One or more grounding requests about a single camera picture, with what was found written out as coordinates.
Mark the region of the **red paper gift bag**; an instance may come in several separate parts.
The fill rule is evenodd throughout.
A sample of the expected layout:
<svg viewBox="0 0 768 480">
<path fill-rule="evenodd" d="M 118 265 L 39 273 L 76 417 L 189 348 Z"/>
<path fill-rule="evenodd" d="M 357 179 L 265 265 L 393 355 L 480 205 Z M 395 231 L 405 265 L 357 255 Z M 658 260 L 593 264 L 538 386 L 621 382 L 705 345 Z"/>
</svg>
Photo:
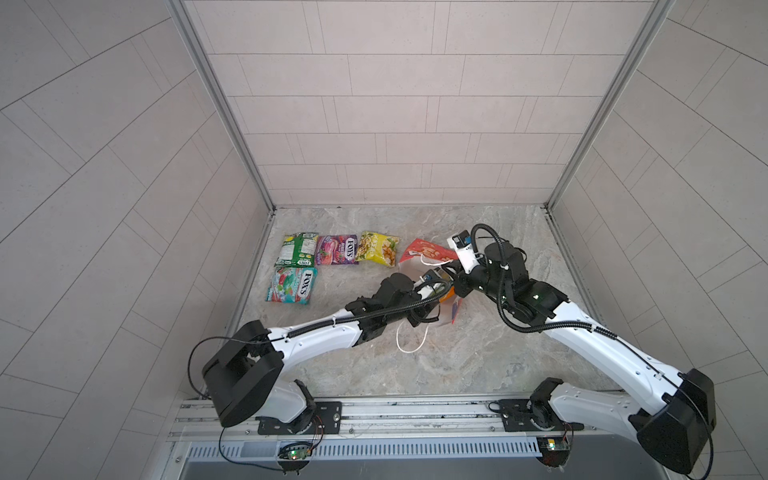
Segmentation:
<svg viewBox="0 0 768 480">
<path fill-rule="evenodd" d="M 428 269 L 441 269 L 447 276 L 452 277 L 444 270 L 444 267 L 448 266 L 451 262 L 457 260 L 458 257 L 453 250 L 434 244 L 424 239 L 415 239 L 405 249 L 398 262 L 398 272 L 407 275 L 412 280 L 420 282 L 420 276 Z M 455 323 L 458 316 L 459 309 L 462 305 L 462 299 L 455 295 L 444 302 L 441 302 L 441 315 L 440 322 L 436 324 L 426 325 L 424 329 L 424 335 L 420 344 L 415 349 L 406 350 L 400 341 L 400 330 L 404 324 L 400 324 L 396 330 L 396 345 L 397 348 L 404 354 L 414 354 L 418 352 L 426 342 L 429 328 L 437 328 L 446 325 L 452 325 Z"/>
</svg>

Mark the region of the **yellow green snack packet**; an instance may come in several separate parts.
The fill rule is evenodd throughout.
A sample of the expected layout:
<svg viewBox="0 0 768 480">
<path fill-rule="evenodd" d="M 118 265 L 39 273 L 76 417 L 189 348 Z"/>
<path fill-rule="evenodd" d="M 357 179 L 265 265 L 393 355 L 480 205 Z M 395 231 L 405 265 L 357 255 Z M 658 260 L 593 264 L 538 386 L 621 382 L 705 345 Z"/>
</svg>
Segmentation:
<svg viewBox="0 0 768 480">
<path fill-rule="evenodd" d="M 387 267 L 394 267 L 400 238 L 372 231 L 363 231 L 359 238 L 356 260 L 373 261 Z"/>
</svg>

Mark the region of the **purple snack packet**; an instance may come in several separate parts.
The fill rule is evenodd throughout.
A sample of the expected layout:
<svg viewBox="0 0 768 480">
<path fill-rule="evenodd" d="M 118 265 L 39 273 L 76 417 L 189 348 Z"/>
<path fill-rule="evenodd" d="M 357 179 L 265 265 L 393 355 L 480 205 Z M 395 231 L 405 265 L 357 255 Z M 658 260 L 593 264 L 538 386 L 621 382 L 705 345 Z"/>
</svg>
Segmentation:
<svg viewBox="0 0 768 480">
<path fill-rule="evenodd" d="M 356 235 L 325 235 L 318 239 L 316 265 L 357 264 L 358 237 Z"/>
</svg>

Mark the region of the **teal snack packet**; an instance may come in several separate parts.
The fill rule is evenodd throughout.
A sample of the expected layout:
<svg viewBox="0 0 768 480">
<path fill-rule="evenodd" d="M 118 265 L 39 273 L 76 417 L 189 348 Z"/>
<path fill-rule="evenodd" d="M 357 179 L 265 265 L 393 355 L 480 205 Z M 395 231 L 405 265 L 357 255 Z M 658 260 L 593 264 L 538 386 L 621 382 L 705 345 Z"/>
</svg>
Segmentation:
<svg viewBox="0 0 768 480">
<path fill-rule="evenodd" d="M 284 267 L 277 269 L 271 279 L 266 300 L 282 304 L 306 305 L 317 276 L 317 269 Z"/>
</svg>

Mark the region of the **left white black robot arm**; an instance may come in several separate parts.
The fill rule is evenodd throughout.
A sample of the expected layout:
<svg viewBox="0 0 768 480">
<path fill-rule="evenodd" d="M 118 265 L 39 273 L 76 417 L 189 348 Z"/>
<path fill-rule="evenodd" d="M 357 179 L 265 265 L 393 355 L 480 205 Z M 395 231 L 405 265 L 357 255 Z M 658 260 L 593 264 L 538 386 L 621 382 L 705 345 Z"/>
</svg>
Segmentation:
<svg viewBox="0 0 768 480">
<path fill-rule="evenodd" d="M 246 323 L 202 368 L 220 425 L 271 419 L 291 433 L 306 430 L 316 415 L 316 401 L 303 382 L 288 381 L 284 373 L 328 352 L 371 341 L 391 323 L 431 322 L 429 315 L 450 289 L 451 283 L 433 270 L 419 282 L 394 273 L 373 296 L 359 297 L 324 318 L 271 329 L 259 320 Z"/>
</svg>

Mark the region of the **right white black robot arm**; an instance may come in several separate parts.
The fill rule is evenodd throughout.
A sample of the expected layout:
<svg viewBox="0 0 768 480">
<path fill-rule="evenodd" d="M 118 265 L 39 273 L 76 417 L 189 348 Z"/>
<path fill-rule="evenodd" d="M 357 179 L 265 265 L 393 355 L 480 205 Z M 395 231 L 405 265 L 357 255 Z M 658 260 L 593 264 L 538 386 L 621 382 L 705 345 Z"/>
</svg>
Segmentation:
<svg viewBox="0 0 768 480">
<path fill-rule="evenodd" d="M 456 294 L 484 293 L 506 326 L 566 345 L 621 388 L 598 392 L 548 378 L 528 401 L 536 428 L 595 427 L 638 443 L 670 471 L 693 472 L 702 451 L 713 447 L 716 428 L 714 384 L 707 375 L 697 369 L 682 372 L 653 358 L 560 290 L 531 279 L 525 254 L 508 241 L 497 238 L 479 252 L 473 237 L 462 232 L 448 243 L 458 257 L 451 265 Z"/>
</svg>

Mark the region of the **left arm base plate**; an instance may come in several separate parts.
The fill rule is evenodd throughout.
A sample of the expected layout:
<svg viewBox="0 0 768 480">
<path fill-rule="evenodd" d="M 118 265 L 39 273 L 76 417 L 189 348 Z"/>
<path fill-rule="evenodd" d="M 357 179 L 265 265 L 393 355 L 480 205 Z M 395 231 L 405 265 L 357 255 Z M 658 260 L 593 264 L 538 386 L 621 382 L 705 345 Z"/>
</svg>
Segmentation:
<svg viewBox="0 0 768 480">
<path fill-rule="evenodd" d="M 340 401 L 319 401 L 310 405 L 295 420 L 283 423 L 277 419 L 261 417 L 258 434 L 309 435 L 311 433 L 338 434 L 342 417 Z"/>
</svg>

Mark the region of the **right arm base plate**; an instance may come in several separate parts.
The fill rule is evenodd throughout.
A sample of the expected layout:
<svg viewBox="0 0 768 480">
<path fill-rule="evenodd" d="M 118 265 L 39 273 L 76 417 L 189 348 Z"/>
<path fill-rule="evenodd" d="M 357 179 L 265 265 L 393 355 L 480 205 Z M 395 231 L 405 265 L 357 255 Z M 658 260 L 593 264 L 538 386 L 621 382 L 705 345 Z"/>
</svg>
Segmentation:
<svg viewBox="0 0 768 480">
<path fill-rule="evenodd" d="M 585 426 L 572 422 L 566 425 L 549 407 L 535 410 L 529 399 L 501 399 L 496 407 L 489 407 L 497 413 L 506 432 L 560 432 L 566 430 L 582 431 Z"/>
</svg>

